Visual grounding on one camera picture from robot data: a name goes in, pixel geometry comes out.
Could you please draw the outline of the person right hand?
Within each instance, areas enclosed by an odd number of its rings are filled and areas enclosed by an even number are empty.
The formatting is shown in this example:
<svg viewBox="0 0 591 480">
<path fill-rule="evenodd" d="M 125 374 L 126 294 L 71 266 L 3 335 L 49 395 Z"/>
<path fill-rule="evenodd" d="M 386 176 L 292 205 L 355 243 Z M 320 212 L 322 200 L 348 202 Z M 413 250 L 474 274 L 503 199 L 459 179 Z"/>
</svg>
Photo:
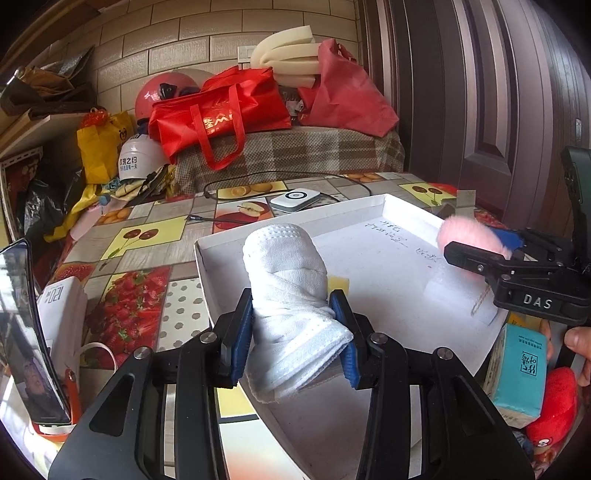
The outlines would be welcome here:
<svg viewBox="0 0 591 480">
<path fill-rule="evenodd" d="M 540 332 L 547 339 L 547 360 L 550 360 L 553 353 L 553 345 L 551 338 L 551 327 L 548 320 L 543 319 L 540 323 Z M 573 353 L 582 356 L 585 359 L 585 364 L 578 377 L 578 384 L 581 387 L 590 385 L 591 372 L 591 328 L 590 327 L 575 327 L 565 333 L 564 345 Z"/>
</svg>

